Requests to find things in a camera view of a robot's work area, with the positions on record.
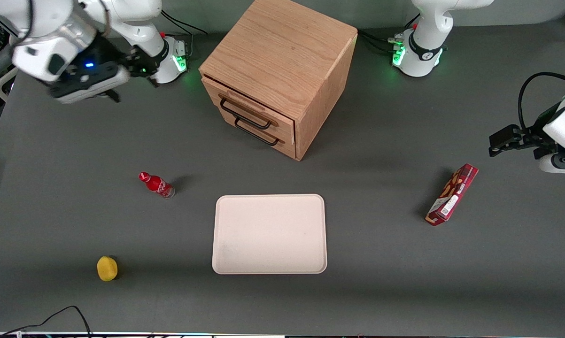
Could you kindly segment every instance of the wooden drawer unit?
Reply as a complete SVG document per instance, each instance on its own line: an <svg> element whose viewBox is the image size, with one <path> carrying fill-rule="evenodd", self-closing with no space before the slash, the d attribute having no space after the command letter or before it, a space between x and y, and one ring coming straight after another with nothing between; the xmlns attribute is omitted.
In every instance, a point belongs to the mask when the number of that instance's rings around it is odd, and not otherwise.
<svg viewBox="0 0 565 338"><path fill-rule="evenodd" d="M345 89L356 38L290 0L255 0L201 80L226 122L300 161Z"/></svg>

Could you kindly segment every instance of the green led light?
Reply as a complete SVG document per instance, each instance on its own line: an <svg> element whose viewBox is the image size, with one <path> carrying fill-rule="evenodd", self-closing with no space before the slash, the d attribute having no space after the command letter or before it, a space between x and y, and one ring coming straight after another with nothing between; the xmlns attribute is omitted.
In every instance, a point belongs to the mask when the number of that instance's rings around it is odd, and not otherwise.
<svg viewBox="0 0 565 338"><path fill-rule="evenodd" d="M176 64L176 67L179 71L182 72L186 70L186 58L184 56L172 55L171 58L173 59L173 62Z"/></svg>
<svg viewBox="0 0 565 338"><path fill-rule="evenodd" d="M441 60L441 54L443 53L443 48L439 51L439 56L437 56L437 60L434 62L435 66L439 64L439 60Z"/></svg>
<svg viewBox="0 0 565 338"><path fill-rule="evenodd" d="M401 47L399 49L399 51L395 52L395 56L393 57L393 64L396 66L401 65L401 62L403 61L403 56L405 55L405 47Z"/></svg>

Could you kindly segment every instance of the plastic tray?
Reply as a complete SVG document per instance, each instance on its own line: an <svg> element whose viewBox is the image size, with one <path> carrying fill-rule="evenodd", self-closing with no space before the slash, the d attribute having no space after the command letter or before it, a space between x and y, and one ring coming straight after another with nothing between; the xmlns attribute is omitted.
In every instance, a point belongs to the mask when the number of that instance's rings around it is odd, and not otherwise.
<svg viewBox="0 0 565 338"><path fill-rule="evenodd" d="M319 274L326 269L320 195L227 195L216 203L218 274Z"/></svg>

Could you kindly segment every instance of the black metal handle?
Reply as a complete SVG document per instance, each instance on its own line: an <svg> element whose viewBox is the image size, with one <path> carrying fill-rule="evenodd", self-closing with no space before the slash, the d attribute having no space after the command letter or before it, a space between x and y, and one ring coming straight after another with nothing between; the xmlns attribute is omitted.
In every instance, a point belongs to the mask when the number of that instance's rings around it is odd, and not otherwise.
<svg viewBox="0 0 565 338"><path fill-rule="evenodd" d="M226 103L226 98L222 98L222 100L220 101L220 107L222 107L222 109L224 109L225 111L232 114L234 117L237 118L237 120L241 120L241 121L245 122L246 124L250 124L251 126L254 126L257 129L261 129L261 130L264 131L265 129L269 128L269 126L271 126L271 124L272 124L271 121L268 121L265 124L265 126L262 126L261 124L256 124L255 122L249 120L248 118L246 118L242 115L239 115L239 113L235 112L234 110L224 107L224 103Z"/></svg>
<svg viewBox="0 0 565 338"><path fill-rule="evenodd" d="M267 141L267 140L255 135L254 133L250 132L249 130L244 129L243 127L239 126L239 120L240 120L240 118L237 118L236 120L234 120L234 125L237 126L237 128L239 128L240 130L244 131L245 133L248 133L252 137L255 137L259 141L262 141L263 143L267 144L268 146L273 147L276 144L278 144L278 141L279 141L278 139L275 139L274 142L270 142L270 141Z"/></svg>

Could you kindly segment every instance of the bottle label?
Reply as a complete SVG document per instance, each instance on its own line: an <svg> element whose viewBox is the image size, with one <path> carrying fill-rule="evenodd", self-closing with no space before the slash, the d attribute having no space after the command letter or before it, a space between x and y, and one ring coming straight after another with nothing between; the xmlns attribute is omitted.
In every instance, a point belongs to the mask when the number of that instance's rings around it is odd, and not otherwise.
<svg viewBox="0 0 565 338"><path fill-rule="evenodd" d="M161 180L159 182L159 186L157 187L157 191L155 191L157 194L160 194L163 197L168 197L168 195L170 194L171 191L171 184L169 184L168 182Z"/></svg>

